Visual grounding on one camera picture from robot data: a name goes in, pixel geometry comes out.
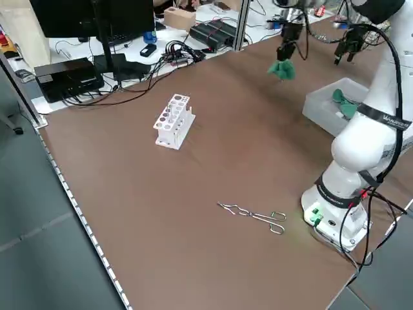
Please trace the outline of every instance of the metal tongs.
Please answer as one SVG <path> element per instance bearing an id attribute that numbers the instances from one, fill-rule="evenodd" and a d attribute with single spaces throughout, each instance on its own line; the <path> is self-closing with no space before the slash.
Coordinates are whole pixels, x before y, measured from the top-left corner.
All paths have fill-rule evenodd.
<path id="1" fill-rule="evenodd" d="M 227 211 L 230 211 L 233 215 L 242 215 L 242 216 L 250 216 L 252 218 L 255 218 L 256 220 L 263 221 L 265 223 L 270 224 L 270 230 L 274 234 L 283 234 L 285 229 L 283 226 L 275 223 L 275 222 L 283 222 L 287 219 L 286 215 L 281 212 L 274 211 L 271 213 L 271 216 L 266 216 L 258 213 L 254 213 L 245 209 L 242 209 L 238 207 L 238 205 L 225 205 L 224 203 L 217 203 L 220 207 L 224 208 Z"/>

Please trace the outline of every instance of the black box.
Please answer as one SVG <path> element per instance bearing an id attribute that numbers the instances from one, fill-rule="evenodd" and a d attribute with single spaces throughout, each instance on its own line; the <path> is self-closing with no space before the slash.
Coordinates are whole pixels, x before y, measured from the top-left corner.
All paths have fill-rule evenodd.
<path id="1" fill-rule="evenodd" d="M 104 85 L 102 76 L 87 58 L 36 67 L 34 72 L 47 102 L 98 90 Z"/>

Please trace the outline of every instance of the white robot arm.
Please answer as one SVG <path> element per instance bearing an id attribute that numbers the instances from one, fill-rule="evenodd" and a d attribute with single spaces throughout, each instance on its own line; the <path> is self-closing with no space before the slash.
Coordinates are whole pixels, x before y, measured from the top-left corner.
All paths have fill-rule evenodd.
<path id="1" fill-rule="evenodd" d="M 352 6 L 373 23 L 390 21 L 399 65 L 386 48 L 365 108 L 333 141 L 332 163 L 301 197 L 305 221 L 346 251 L 355 248 L 369 227 L 360 192 L 375 189 L 378 184 L 370 181 L 391 169 L 395 153 L 403 154 L 413 145 L 413 0 L 352 0 Z M 400 102 L 403 119 L 397 117 Z"/>

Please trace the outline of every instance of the blue object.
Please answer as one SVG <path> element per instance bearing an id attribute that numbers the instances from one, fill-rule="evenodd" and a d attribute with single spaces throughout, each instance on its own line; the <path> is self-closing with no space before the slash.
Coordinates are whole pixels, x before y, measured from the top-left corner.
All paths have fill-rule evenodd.
<path id="1" fill-rule="evenodd" d="M 157 41 L 156 31 L 155 31 L 155 30 L 153 30 L 153 31 L 146 31 L 146 32 L 143 34 L 143 41 L 144 41 L 146 44 L 155 44 L 156 41 Z"/>

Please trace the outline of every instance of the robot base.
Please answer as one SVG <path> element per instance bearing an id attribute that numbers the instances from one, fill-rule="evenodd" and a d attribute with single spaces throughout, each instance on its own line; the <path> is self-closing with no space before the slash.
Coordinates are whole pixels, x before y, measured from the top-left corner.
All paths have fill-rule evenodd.
<path id="1" fill-rule="evenodd" d="M 314 226 L 315 221 L 320 219 L 317 231 L 340 249 L 340 227 L 347 210 L 329 204 L 318 193 L 315 185 L 304 192 L 301 197 L 301 206 L 304 210 L 304 220 L 311 226 Z M 357 207 L 352 208 L 345 220 L 341 234 L 343 248 L 347 252 L 351 252 L 364 238 L 366 233 L 367 212 L 360 203 Z"/>

